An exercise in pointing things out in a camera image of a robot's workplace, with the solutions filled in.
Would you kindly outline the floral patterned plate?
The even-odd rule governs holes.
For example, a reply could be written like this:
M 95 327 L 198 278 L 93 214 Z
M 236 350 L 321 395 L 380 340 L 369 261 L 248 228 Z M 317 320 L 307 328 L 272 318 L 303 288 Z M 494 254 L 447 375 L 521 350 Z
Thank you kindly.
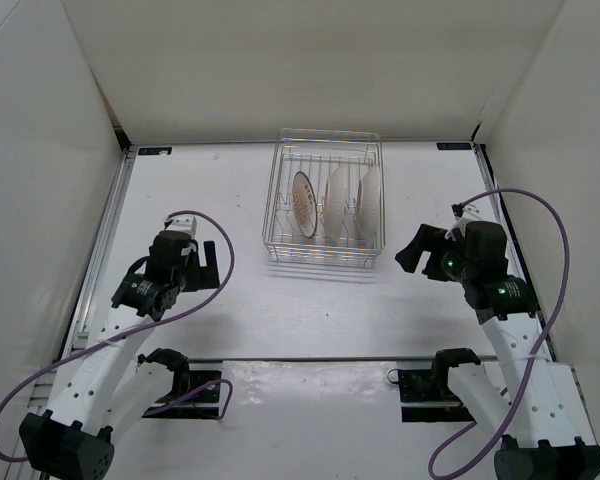
M 374 242 L 380 217 L 381 172 L 378 166 L 371 167 L 359 181 L 355 223 L 361 237 L 368 243 Z
M 337 244 L 344 230 L 347 214 L 350 171 L 338 166 L 327 179 L 323 206 L 323 225 L 330 243 Z

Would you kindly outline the wire dish rack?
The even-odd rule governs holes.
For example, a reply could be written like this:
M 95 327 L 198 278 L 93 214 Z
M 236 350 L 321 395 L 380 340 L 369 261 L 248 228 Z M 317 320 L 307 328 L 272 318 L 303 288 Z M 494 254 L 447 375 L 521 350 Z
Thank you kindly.
M 381 137 L 281 129 L 262 238 L 274 261 L 371 268 L 385 246 Z

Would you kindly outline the brown patterned small plate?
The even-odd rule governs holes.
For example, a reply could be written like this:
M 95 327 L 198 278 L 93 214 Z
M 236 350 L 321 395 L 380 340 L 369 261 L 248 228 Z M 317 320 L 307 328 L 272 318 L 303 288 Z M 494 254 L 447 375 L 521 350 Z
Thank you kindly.
M 319 225 L 317 197 L 309 177 L 302 171 L 293 178 L 292 209 L 300 233 L 306 239 L 314 239 Z

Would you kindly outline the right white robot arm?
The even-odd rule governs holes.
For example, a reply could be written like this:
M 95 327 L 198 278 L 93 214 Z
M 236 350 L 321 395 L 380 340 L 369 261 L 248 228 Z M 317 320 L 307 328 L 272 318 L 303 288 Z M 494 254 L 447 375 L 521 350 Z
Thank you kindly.
M 429 387 L 440 399 L 458 397 L 487 434 L 499 479 L 595 479 L 600 447 L 586 442 L 556 388 L 553 368 L 537 342 L 541 330 L 527 283 L 508 272 L 507 236 L 497 223 L 461 220 L 451 230 L 423 224 L 395 256 L 407 273 L 423 253 L 424 275 L 456 282 L 475 311 L 501 369 L 501 395 L 469 349 L 437 352 Z

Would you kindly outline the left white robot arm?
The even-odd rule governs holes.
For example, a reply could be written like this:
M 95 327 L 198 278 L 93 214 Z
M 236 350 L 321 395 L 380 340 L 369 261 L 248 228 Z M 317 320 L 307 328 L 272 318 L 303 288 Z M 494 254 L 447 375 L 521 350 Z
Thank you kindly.
M 162 230 L 126 272 L 111 299 L 95 350 L 86 353 L 42 414 L 19 427 L 32 468 L 57 479 L 102 479 L 115 441 L 160 400 L 191 395 L 189 362 L 172 349 L 140 346 L 182 293 L 220 285 L 215 244 Z

